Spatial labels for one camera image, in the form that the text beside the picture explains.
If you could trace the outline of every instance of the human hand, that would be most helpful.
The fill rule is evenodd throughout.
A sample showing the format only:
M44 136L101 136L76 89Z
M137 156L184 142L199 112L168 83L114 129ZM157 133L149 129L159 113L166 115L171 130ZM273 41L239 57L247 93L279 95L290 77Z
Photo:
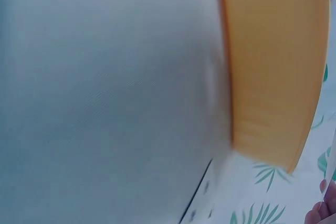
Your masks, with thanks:
M322 180L320 183L321 191L326 188L326 180ZM318 224L321 220L325 220L325 224L336 223L336 184L332 180L327 189L323 202L317 202L313 209L306 214L304 224Z

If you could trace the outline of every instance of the yellow cushion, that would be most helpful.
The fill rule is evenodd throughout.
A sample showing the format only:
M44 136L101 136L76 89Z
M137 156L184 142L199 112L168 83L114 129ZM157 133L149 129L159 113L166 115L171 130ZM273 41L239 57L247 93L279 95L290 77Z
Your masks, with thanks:
M224 0L233 147L292 172L323 80L330 0Z

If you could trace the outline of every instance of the finger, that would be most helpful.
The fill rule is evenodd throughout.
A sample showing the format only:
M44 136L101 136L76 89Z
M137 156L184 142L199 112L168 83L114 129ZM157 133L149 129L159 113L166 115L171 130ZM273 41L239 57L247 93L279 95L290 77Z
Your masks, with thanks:
M321 217L319 215L319 212L315 210L310 210L304 219L304 224L317 224L321 221Z
M319 205L319 215L321 217L321 219L325 219L326 217L330 216L330 213L329 213L329 208L327 206L327 204L325 202L321 202L321 203L317 203Z
M324 189L326 188L327 182L326 180L322 180L321 184L320 184L320 189L321 191L324 191ZM329 202L333 199L336 199L336 184L335 181L330 181L330 184L328 186L327 192L324 196L324 201L325 202Z
M322 180L321 183L320 183L321 193L324 192L324 189L326 188L326 185L327 185L327 181L325 179Z
M327 201L330 215L336 214L336 198Z

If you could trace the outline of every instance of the white patterned sheet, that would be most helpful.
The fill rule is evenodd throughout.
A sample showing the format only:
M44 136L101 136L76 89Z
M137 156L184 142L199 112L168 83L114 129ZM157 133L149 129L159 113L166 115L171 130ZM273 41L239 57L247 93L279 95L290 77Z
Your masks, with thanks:
M306 213L321 200L319 184L325 176L328 148L336 128L335 4L331 23L328 77L295 172L287 175L281 168L232 153L218 185L214 224L303 223Z

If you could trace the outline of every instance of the green leaf pattern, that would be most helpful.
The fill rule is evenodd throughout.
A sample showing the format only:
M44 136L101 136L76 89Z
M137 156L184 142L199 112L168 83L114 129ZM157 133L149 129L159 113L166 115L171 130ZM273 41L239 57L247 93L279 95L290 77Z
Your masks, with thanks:
M327 148L327 150L325 152L323 152L320 155L320 157L317 159L317 166L318 166L319 170L323 172L324 178L325 178L325 172L327 170L327 164L328 164L328 157L330 155L330 149L331 149L331 146L329 148ZM336 170L335 170L334 174L332 175L332 179L336 180Z
M258 164L258 163L255 164L253 166L253 168L260 170L255 177L256 179L258 179L255 182L255 184L259 184L259 183L263 182L264 180L268 179L268 177L270 177L270 179L268 181L268 186L267 186L267 191L266 192L268 192L270 190L276 174L282 180L286 181L287 183L290 183L286 171L282 168L278 168L278 167L275 167L275 166L270 166L270 165L267 165L267 164Z
M270 209L270 204L268 204L267 207L264 210L264 203L263 203L259 212L258 212L257 218L253 222L253 219L254 219L253 216L255 216L254 215L254 210L253 210L254 205L255 204L253 203L252 206L250 207L249 214L248 214L248 220L247 220L246 224L252 224L252 223L253 224L278 224L278 223L276 223L276 221L278 219L280 219L280 217L282 216L282 214L283 214L283 212L286 208L286 207L283 207L282 210L277 213L279 205L276 205L272 209L272 211L268 213L268 211ZM246 221L246 215L245 215L245 212L243 211L242 222L240 222L240 223L245 224L245 221ZM230 224L238 224L238 218L237 218L236 211L232 212Z

